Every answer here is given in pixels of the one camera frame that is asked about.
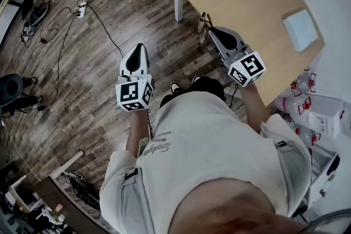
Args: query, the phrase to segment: white table leg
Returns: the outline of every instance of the white table leg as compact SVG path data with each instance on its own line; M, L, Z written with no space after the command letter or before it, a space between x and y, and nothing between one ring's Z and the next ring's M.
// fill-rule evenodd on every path
M70 160L68 160L64 165L60 166L53 173L51 173L50 177L52 179L57 178L63 171L65 171L70 165L72 165L75 161L77 161L82 155L83 155L83 151L78 152Z
M180 22L183 15L183 0L174 0L175 20Z

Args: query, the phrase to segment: white sneaker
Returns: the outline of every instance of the white sneaker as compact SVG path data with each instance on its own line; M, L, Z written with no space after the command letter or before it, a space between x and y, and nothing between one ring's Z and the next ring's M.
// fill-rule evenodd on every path
M193 81L191 81L191 84L194 84L194 82L197 81L197 80L199 80L200 78L201 78L200 75L195 75L195 76L193 77Z
M171 92L172 92L172 94L174 94L174 93L176 93L176 92L178 92L180 90L182 90L182 88L178 85L177 82L172 82L171 83Z

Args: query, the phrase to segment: red bottle cap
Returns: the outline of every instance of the red bottle cap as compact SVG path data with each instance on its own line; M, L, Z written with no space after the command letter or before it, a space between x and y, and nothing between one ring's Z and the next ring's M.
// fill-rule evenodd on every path
M291 83L291 89L296 90L298 88L298 83L297 82L292 82Z

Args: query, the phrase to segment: text print on shirt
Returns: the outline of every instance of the text print on shirt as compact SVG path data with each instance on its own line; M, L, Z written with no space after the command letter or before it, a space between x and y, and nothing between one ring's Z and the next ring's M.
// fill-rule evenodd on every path
M158 134L157 136L155 136L155 138L153 140L151 140L150 142L153 142L153 141L166 141L167 139L157 139L158 136L163 136L163 135L168 135L170 134L171 132L166 132L166 133L162 133L162 134Z
M145 150L143 156L148 155L149 153L154 154L156 150L161 152L166 152L169 149L171 144L167 142L166 144L152 145L148 150Z

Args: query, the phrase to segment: white box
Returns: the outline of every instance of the white box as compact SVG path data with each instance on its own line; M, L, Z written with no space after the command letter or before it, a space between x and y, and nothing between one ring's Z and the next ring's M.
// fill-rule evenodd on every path
M340 131L343 101L320 95L310 95L311 104L301 115L290 114L298 124L334 139Z
M298 52L304 50L318 38L312 19L306 10L283 19L283 23Z
M265 65L255 51L234 61L229 68L228 75L243 87L257 80L266 71Z

